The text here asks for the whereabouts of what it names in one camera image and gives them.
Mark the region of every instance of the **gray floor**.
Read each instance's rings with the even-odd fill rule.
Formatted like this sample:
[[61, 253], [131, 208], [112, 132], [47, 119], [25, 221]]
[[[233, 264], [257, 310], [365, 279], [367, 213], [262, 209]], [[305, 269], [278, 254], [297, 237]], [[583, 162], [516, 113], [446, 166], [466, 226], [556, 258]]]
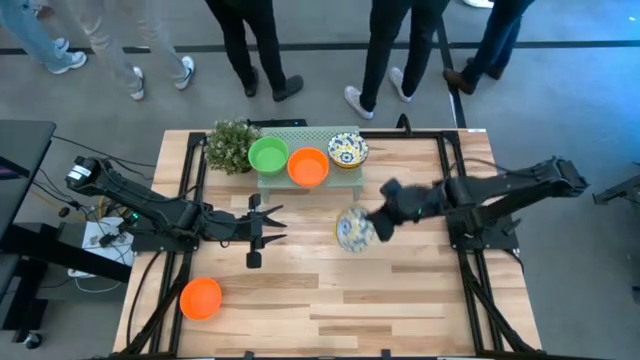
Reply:
[[[220, 30], [201, 0], [162, 3], [176, 45], [222, 43]], [[275, 4], [282, 43], [368, 40], [368, 1], [275, 0]], [[453, 0], [444, 16], [449, 41], [478, 41], [487, 15], [486, 10]], [[47, 26], [52, 34], [69, 37], [74, 46], [87, 46], [69, 19], [60, 9]], [[130, 26], [121, 26], [119, 17], [113, 23], [124, 45], [142, 44]], [[399, 40], [407, 40], [407, 25]], [[638, 40], [640, 3], [538, 0], [525, 18], [520, 39]], [[0, 30], [0, 48], [16, 46]], [[453, 50], [453, 61], [460, 67], [472, 53]], [[147, 74], [148, 97], [141, 103], [122, 93], [94, 56], [83, 69], [60, 77], [46, 73], [26, 56], [0, 56], [0, 118], [52, 120], [61, 136], [148, 162], [155, 161], [165, 129], [210, 128], [218, 119], [238, 116], [389, 127], [405, 112], [414, 127], [453, 126], [438, 51], [432, 54], [413, 103], [397, 101], [385, 83], [370, 122], [357, 118], [342, 98], [345, 85], [362, 81], [365, 51], [284, 52], [282, 57], [285, 71], [302, 74], [307, 85], [295, 99], [276, 105], [265, 86], [256, 99], [242, 96], [223, 53], [194, 54], [197, 74], [184, 92], [175, 91], [159, 73], [152, 55], [132, 55]], [[391, 63], [402, 65], [405, 57], [405, 51], [394, 51]], [[592, 184], [590, 191], [604, 190], [640, 172], [633, 164], [640, 161], [638, 59], [640, 48], [516, 50], [503, 80], [485, 79], [476, 95], [462, 97], [468, 126], [488, 129], [496, 161], [504, 166], [530, 166], [561, 155], [576, 163]], [[43, 168], [61, 184], [80, 154], [87, 153], [55, 142]], [[585, 194], [575, 200], [547, 200], [519, 215], [524, 220], [518, 236], [525, 276], [544, 348], [556, 354], [636, 359], [640, 305], [633, 302], [631, 285], [640, 283], [637, 209], [622, 200], [595, 206]], [[19, 220], [59, 222], [56, 211], [31, 196]], [[53, 269], [45, 283], [62, 279], [61, 272]], [[47, 311], [43, 329], [47, 342], [40, 349], [26, 351], [9, 343], [10, 333], [0, 333], [0, 358], [56, 360], [108, 354], [123, 292], [89, 297], [74, 289], [69, 284], [46, 291], [57, 300]]]

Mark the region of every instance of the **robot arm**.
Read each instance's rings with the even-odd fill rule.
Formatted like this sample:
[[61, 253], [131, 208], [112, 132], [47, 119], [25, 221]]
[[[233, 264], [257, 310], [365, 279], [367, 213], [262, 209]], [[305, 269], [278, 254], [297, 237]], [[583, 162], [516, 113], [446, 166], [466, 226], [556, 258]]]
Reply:
[[[405, 221], [418, 222], [449, 214], [464, 215], [469, 235], [485, 225], [547, 197], [577, 197], [588, 187], [571, 161], [552, 158], [490, 178], [447, 178], [433, 187], [403, 187], [392, 179], [382, 186], [384, 205], [367, 215], [381, 241]], [[502, 197], [490, 205], [486, 200]]]
[[205, 241], [244, 241], [250, 243], [247, 266], [261, 266], [259, 249], [285, 235], [262, 236], [262, 226], [285, 227], [267, 216], [280, 208], [258, 212], [259, 195], [249, 199], [249, 212], [236, 219], [233, 214], [214, 210], [205, 203], [183, 199], [185, 194], [166, 198], [123, 177], [111, 163], [100, 158], [76, 158], [65, 178], [67, 187], [86, 196], [103, 195], [149, 219], [153, 227], [175, 241], [202, 239]]

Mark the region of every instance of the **potted plant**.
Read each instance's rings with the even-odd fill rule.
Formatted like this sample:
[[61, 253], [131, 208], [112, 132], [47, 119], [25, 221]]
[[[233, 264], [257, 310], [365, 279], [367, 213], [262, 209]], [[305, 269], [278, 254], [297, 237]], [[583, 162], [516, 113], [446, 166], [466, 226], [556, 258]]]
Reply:
[[216, 129], [208, 135], [207, 164], [212, 170], [223, 170], [227, 175], [251, 171], [247, 154], [260, 137], [260, 130], [242, 120], [218, 121]]

